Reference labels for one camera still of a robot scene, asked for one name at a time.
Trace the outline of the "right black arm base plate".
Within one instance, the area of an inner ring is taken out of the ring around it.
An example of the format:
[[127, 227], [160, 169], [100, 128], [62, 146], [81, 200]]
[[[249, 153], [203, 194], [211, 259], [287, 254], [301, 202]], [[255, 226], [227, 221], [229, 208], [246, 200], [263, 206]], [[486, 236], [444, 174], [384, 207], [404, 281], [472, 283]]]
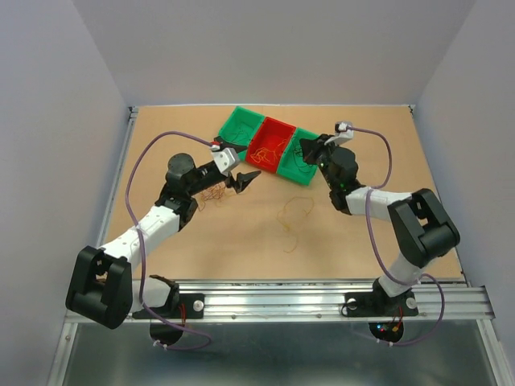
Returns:
[[340, 313], [348, 318], [412, 317], [418, 315], [418, 307], [410, 290], [394, 298], [373, 291], [352, 292], [344, 295]]

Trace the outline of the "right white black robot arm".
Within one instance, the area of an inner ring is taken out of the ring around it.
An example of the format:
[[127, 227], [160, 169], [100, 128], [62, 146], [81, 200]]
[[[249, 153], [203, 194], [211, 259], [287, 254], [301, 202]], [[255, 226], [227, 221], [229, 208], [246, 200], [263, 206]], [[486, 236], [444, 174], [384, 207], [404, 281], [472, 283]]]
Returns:
[[406, 304], [411, 288], [435, 258], [459, 244], [459, 231], [430, 189], [394, 193], [361, 184], [356, 155], [341, 146], [343, 140], [342, 136], [327, 134], [300, 140], [303, 161], [318, 167], [337, 211], [364, 216], [368, 227], [374, 219], [390, 222], [399, 247], [390, 267], [379, 264], [383, 274], [374, 281], [371, 291], [346, 297], [343, 314], [350, 318], [387, 317], [402, 310], [416, 315], [416, 309]]

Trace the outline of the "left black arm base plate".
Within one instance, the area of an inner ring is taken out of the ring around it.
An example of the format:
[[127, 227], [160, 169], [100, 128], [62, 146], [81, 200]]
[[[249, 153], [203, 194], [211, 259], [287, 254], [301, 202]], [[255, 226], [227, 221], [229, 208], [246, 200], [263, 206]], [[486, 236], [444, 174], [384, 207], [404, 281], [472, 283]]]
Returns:
[[180, 320], [197, 320], [204, 317], [205, 295], [202, 293], [176, 294], [164, 306], [151, 309], [161, 317]]

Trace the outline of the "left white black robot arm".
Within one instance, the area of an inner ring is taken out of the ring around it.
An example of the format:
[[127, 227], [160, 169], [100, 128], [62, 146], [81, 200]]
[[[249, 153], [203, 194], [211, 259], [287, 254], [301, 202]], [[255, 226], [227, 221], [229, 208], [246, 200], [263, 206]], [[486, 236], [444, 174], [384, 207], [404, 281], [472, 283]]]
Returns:
[[133, 312], [172, 316], [179, 308], [178, 286], [164, 277], [143, 277], [134, 283], [137, 267], [165, 240], [180, 232], [198, 209], [196, 195], [220, 183], [243, 192], [258, 171], [232, 174], [240, 160], [233, 149], [212, 153], [212, 161], [197, 166], [191, 155], [179, 153], [167, 164], [165, 184], [150, 210], [120, 236], [77, 255], [65, 305], [68, 310], [115, 329]]

